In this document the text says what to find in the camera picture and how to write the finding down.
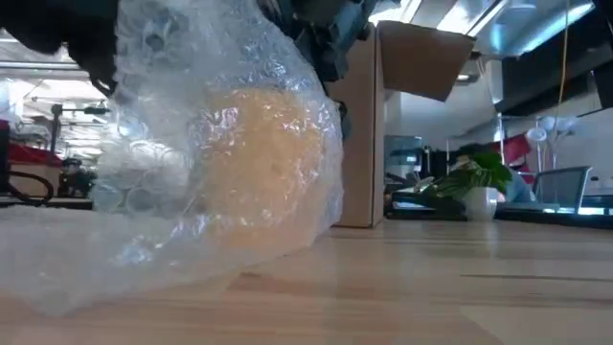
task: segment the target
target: white pot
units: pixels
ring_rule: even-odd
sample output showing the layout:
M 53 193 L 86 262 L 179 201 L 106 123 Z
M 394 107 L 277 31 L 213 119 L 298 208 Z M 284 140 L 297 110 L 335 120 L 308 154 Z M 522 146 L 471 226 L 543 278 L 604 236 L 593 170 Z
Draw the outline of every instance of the white pot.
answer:
M 477 187 L 471 189 L 462 199 L 468 220 L 492 221 L 498 205 L 498 190 Z

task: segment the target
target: potted plant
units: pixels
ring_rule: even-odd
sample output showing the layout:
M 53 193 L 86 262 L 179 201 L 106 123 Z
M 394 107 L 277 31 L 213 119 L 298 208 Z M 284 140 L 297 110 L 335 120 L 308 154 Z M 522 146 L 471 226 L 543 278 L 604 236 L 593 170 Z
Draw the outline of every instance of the potted plant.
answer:
M 470 220 L 492 220 L 498 196 L 505 194 L 511 179 L 500 154 L 483 152 L 460 159 L 449 175 L 435 181 L 424 192 L 461 201 Z

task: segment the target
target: plastic bag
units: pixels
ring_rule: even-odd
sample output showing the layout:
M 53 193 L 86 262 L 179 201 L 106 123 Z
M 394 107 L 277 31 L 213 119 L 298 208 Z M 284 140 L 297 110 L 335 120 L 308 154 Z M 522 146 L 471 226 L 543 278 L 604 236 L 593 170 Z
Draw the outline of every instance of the plastic bag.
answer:
M 335 104 L 255 1 L 119 10 L 98 212 L 0 212 L 0 284 L 50 314 L 273 259 L 340 216 Z

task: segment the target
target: table surface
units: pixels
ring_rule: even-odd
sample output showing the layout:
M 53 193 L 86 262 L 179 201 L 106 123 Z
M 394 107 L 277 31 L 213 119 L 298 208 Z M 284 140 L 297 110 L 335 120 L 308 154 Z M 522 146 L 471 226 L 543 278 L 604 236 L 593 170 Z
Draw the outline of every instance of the table surface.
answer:
M 64 318 L 0 297 L 3 345 L 611 344 L 613 232 L 386 221 L 206 285 Z

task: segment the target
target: box flap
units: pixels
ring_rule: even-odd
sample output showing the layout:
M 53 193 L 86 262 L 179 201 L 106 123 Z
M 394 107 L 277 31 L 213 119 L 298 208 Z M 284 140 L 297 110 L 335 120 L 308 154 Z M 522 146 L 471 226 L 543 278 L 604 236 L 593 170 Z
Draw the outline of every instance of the box flap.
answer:
M 463 34 L 382 21 L 377 25 L 387 89 L 444 102 L 475 40 Z

